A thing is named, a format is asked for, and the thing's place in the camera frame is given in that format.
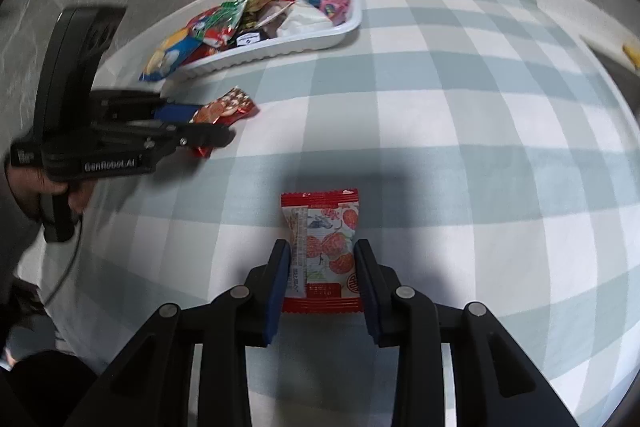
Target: black object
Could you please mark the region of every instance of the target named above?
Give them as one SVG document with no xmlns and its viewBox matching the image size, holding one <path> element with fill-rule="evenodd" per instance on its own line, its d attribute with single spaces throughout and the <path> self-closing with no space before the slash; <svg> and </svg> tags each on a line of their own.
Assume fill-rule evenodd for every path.
<svg viewBox="0 0 640 427">
<path fill-rule="evenodd" d="M 441 343 L 451 345 L 460 427 L 577 427 L 551 386 L 500 322 L 478 302 L 436 305 L 402 286 L 354 248 L 367 330 L 380 347 L 399 346 L 392 427 L 444 427 Z M 69 415 L 65 427 L 186 427 L 194 344 L 202 344 L 197 425 L 250 427 L 244 346 L 276 333 L 290 250 L 276 241 L 268 263 L 211 304 L 165 304 L 138 330 Z M 0 423 L 29 425 L 0 374 Z"/>
<path fill-rule="evenodd" d="M 153 172 L 158 160 L 178 146 L 229 143 L 231 133 L 220 124 L 154 120 L 155 110 L 167 103 L 158 93 L 91 90 L 124 12 L 123 7 L 84 6 L 61 13 L 40 73 L 33 128 L 12 144 L 12 166 L 43 167 L 53 181 L 77 182 Z M 40 198 L 48 243 L 74 235 L 78 216 L 67 198 Z"/>
</svg>

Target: dark sleeve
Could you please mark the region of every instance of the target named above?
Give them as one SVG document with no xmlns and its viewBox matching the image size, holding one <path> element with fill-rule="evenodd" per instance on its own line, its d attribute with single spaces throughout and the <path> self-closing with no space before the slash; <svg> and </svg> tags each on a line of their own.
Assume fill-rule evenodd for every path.
<svg viewBox="0 0 640 427">
<path fill-rule="evenodd" d="M 6 302 L 22 253 L 40 230 L 40 224 L 25 216 L 15 202 L 4 165 L 0 164 L 0 304 Z"/>
</svg>

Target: human hand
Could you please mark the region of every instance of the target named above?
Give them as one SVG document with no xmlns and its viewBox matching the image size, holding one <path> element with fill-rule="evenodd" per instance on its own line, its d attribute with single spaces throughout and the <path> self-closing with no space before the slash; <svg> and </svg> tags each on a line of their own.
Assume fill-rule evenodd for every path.
<svg viewBox="0 0 640 427">
<path fill-rule="evenodd" d="M 36 219 L 40 211 L 40 194 L 64 194 L 68 189 L 66 183 L 52 182 L 42 169 L 6 168 L 6 179 L 20 209 L 29 217 Z M 78 214 L 82 214 L 89 204 L 94 192 L 96 180 L 82 181 L 78 187 L 69 192 L 69 207 Z"/>
</svg>

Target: printed fruit illustration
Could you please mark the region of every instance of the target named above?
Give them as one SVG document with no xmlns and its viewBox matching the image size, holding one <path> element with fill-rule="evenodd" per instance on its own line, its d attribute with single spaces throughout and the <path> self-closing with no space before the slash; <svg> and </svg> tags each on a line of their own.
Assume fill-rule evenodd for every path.
<svg viewBox="0 0 640 427">
<path fill-rule="evenodd" d="M 355 210 L 345 210 L 342 214 L 342 222 L 351 230 L 355 230 L 358 225 L 358 213 Z"/>
<path fill-rule="evenodd" d="M 331 260 L 337 259 L 348 250 L 347 238 L 343 233 L 330 233 L 322 240 L 322 253 Z"/>
<path fill-rule="evenodd" d="M 335 261 L 329 261 L 329 268 L 334 273 L 343 274 L 350 272 L 353 264 L 353 253 L 346 253 L 338 257 Z"/>
<path fill-rule="evenodd" d="M 306 236 L 306 256 L 318 257 L 322 253 L 322 243 L 313 235 Z"/>
</svg>

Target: white sticker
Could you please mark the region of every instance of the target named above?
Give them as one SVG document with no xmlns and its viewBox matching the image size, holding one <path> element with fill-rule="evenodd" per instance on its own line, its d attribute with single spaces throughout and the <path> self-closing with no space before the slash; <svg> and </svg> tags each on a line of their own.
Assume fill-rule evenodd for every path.
<svg viewBox="0 0 640 427">
<path fill-rule="evenodd" d="M 245 33 L 236 39 L 236 45 L 238 46 L 246 46 L 254 42 L 260 42 L 260 33 Z"/>
</svg>

